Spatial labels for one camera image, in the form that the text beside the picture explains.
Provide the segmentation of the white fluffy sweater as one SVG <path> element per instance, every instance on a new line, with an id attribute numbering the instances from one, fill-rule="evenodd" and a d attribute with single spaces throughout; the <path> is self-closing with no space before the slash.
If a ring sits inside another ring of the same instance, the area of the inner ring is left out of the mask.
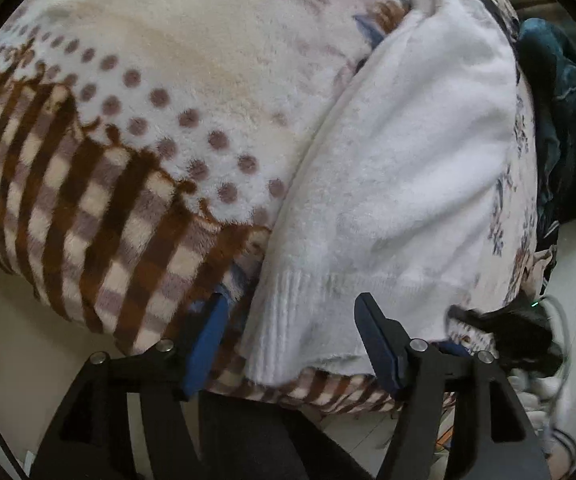
<path id="1" fill-rule="evenodd" d="M 363 292 L 412 336 L 440 338 L 474 286 L 515 114 L 514 54 L 482 2 L 412 0 L 290 185 L 240 342 L 247 378 L 369 373 Z"/>

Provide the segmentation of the floral fleece bed blanket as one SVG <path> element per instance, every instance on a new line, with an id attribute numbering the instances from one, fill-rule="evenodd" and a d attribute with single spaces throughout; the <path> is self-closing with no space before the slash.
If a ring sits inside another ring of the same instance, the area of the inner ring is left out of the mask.
<path id="1" fill-rule="evenodd" d="M 230 326 L 207 382 L 324 414 L 390 408 L 367 374 L 264 386 L 240 351 L 282 204 L 317 131 L 412 0 L 23 0 L 0 28 L 0 267 L 127 354 L 214 292 Z M 533 105 L 516 114 L 474 286 L 536 289 Z"/>

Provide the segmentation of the teal plush quilt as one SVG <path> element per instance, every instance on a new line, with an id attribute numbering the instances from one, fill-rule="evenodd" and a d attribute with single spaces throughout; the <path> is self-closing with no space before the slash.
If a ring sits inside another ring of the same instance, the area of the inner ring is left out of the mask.
<path id="1" fill-rule="evenodd" d="M 560 226 L 576 220 L 576 48 L 542 18 L 521 24 L 518 61 L 530 84 L 538 155 L 538 247 L 556 243 Z"/>

